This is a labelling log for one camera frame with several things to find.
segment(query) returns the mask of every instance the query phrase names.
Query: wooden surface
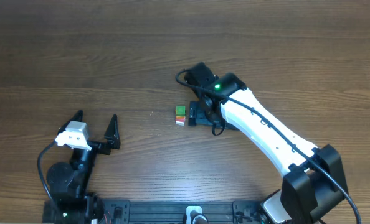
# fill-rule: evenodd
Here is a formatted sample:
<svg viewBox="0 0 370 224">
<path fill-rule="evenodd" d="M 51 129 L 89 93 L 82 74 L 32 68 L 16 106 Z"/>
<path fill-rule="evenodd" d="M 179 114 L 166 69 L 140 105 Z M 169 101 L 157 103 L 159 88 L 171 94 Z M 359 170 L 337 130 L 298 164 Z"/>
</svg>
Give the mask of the wooden surface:
<svg viewBox="0 0 370 224">
<path fill-rule="evenodd" d="M 370 1 L 0 0 L 0 222 L 40 222 L 40 151 L 78 109 L 102 140 L 90 190 L 130 200 L 261 200 L 281 187 L 240 132 L 174 123 L 195 100 L 175 82 L 204 61 L 234 72 L 279 120 L 341 153 L 370 223 Z M 44 172 L 70 150 L 44 156 Z M 324 218 L 354 223 L 342 202 Z"/>
</svg>

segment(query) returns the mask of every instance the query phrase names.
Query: green cube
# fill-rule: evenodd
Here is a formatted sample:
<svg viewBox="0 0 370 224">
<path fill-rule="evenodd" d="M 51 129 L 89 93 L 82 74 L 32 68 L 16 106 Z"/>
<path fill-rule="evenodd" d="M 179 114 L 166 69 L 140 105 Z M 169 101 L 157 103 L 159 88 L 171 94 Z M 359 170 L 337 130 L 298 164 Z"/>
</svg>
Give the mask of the green cube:
<svg viewBox="0 0 370 224">
<path fill-rule="evenodd" d="M 186 108 L 185 106 L 177 106 L 175 109 L 176 116 L 185 116 Z"/>
</svg>

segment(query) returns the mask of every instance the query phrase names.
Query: white plastic part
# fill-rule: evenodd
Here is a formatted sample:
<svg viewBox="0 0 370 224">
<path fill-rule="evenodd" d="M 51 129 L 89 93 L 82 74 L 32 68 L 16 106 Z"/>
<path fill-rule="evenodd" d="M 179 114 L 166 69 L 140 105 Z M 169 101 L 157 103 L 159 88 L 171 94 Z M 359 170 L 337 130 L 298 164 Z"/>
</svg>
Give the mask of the white plastic part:
<svg viewBox="0 0 370 224">
<path fill-rule="evenodd" d="M 55 138 L 58 146 L 68 145 L 72 149 L 91 150 L 87 144 L 88 127 L 84 122 L 71 121 L 64 132 L 58 134 Z"/>
<path fill-rule="evenodd" d="M 316 145 L 299 137 L 270 114 L 257 101 L 251 90 L 238 90 L 229 97 L 250 107 L 254 107 L 256 111 L 265 116 L 265 118 L 267 118 L 293 144 L 295 144 L 300 151 L 304 152 L 308 157 L 314 155 L 312 149 L 316 148 Z M 283 140 L 272 128 L 269 128 L 267 124 L 262 122 L 259 116 L 252 114 L 250 110 L 238 105 L 237 103 L 228 101 L 221 104 L 221 113 L 222 117 L 228 123 L 242 131 L 261 149 L 261 151 L 264 152 L 266 156 L 268 156 L 282 177 L 290 172 L 289 166 L 291 164 L 299 166 L 305 162 L 304 157 L 293 151 L 285 140 Z"/>
</svg>

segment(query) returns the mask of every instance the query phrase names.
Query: wood grain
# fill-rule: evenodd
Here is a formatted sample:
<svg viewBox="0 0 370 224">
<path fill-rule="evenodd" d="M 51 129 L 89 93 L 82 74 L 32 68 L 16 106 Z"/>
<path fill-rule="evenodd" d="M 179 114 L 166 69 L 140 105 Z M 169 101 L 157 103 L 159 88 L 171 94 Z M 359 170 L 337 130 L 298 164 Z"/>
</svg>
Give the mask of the wood grain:
<svg viewBox="0 0 370 224">
<path fill-rule="evenodd" d="M 41 221 L 36 159 L 78 109 L 97 140 L 118 115 L 121 149 L 97 158 L 90 182 L 102 197 L 261 200 L 280 188 L 243 134 L 175 125 L 175 106 L 196 98 L 174 74 L 200 61 L 337 148 L 370 223 L 370 1 L 302 0 L 0 0 L 0 222 Z M 70 153 L 53 148 L 44 172 Z M 342 202 L 324 221 L 354 218 Z"/>
</svg>

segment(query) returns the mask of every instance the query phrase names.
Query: green block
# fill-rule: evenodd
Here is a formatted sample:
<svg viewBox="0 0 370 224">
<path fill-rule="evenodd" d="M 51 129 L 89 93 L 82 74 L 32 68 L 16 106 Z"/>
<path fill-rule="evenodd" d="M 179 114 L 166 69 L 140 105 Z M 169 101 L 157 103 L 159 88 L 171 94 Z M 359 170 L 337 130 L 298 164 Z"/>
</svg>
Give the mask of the green block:
<svg viewBox="0 0 370 224">
<path fill-rule="evenodd" d="M 185 116 L 186 108 L 185 106 L 177 106 L 175 109 L 175 113 L 177 116 Z"/>
</svg>

